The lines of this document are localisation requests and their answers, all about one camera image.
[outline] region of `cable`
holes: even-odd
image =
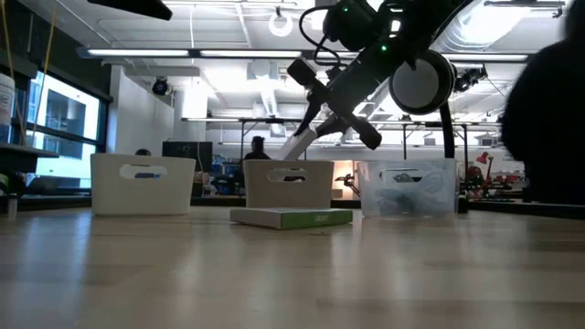
[[[57,6],[53,5],[53,14],[51,15],[51,28],[48,32],[48,45],[47,45],[47,55],[45,56],[45,69],[43,70],[43,80],[40,84],[40,94],[41,98],[43,97],[43,89],[45,89],[45,78],[47,77],[48,72],[48,63],[50,61],[50,54],[51,54],[51,46],[53,45],[53,32],[55,32],[55,18],[57,13]],[[32,143],[35,142],[35,133],[37,132],[37,121],[38,121],[38,112],[40,109],[40,101],[37,105],[37,111],[35,112],[35,124],[33,125],[33,135],[32,135]]]
[[[323,49],[323,44],[326,40],[327,40],[327,35],[324,35],[321,38],[321,41],[319,41],[319,46],[317,46],[317,48],[314,50],[313,59],[314,59],[315,64],[317,64],[319,66],[332,66],[332,67],[344,66],[345,64],[341,64],[340,59],[338,59],[337,62],[335,62],[335,63],[323,62],[323,61],[318,59],[317,56],[319,55],[319,50]]]
[[[311,39],[311,37],[309,37],[304,32],[304,28],[303,28],[303,21],[304,21],[304,18],[307,15],[309,15],[309,14],[311,14],[313,12],[319,11],[319,10],[329,10],[329,9],[331,9],[333,7],[334,7],[333,5],[320,5],[320,6],[316,6],[316,7],[313,7],[313,8],[310,8],[310,9],[305,10],[304,13],[301,15],[301,18],[299,18],[299,30],[301,31],[301,35],[303,35],[303,37],[307,41],[309,41],[309,43],[311,43],[313,46],[317,47],[317,49],[314,52],[314,62],[317,65],[321,65],[321,66],[340,66],[340,67],[343,66],[343,67],[345,67],[347,65],[341,62],[341,58],[339,57],[339,54],[337,54],[334,50],[332,50],[332,49],[330,49],[330,48],[328,48],[326,46],[323,46],[323,44],[324,44],[324,42],[325,42],[325,40],[327,38],[327,35],[323,36],[323,39],[321,39],[321,42],[320,43],[317,43],[316,41],[314,41],[313,39]],[[325,50],[325,51],[331,53],[333,56],[335,56],[336,63],[334,64],[334,63],[327,63],[327,62],[321,62],[321,61],[319,61],[317,59],[317,56],[316,55],[317,55],[317,53],[321,49],[322,50]]]
[[[195,47],[195,37],[193,36],[193,8],[195,7],[192,6],[189,10],[189,32],[191,34],[191,48]],[[195,65],[194,58],[191,59],[191,65]]]
[[[505,95],[504,95],[504,93],[503,93],[503,92],[502,92],[502,91],[501,91],[499,88],[497,88],[497,87],[495,86],[495,84],[494,84],[494,83],[493,83],[493,82],[492,82],[492,81],[491,81],[489,78],[487,78],[487,77],[486,77],[485,79],[486,79],[486,80],[488,80],[488,81],[489,81],[489,82],[492,84],[492,86],[494,86],[494,88],[497,90],[497,92],[499,92],[499,93],[500,93],[500,95],[502,95],[502,97],[504,97],[504,99],[505,99]]]

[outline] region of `red object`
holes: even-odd
[[[484,152],[482,155],[478,156],[477,159],[475,159],[475,161],[477,161],[480,164],[487,165],[487,156],[488,155],[489,155],[488,152]]]

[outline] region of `green book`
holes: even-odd
[[[318,228],[351,223],[354,212],[346,209],[233,208],[233,222],[275,229]]]

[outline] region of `wooden table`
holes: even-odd
[[[39,150],[34,147],[0,143],[0,170],[19,173],[35,173],[38,158],[58,158],[54,152]]]
[[[19,216],[0,222],[0,328],[585,327],[585,221]]]

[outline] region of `clear plastic bin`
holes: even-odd
[[[454,159],[361,162],[357,171],[366,217],[432,218],[457,211]]]

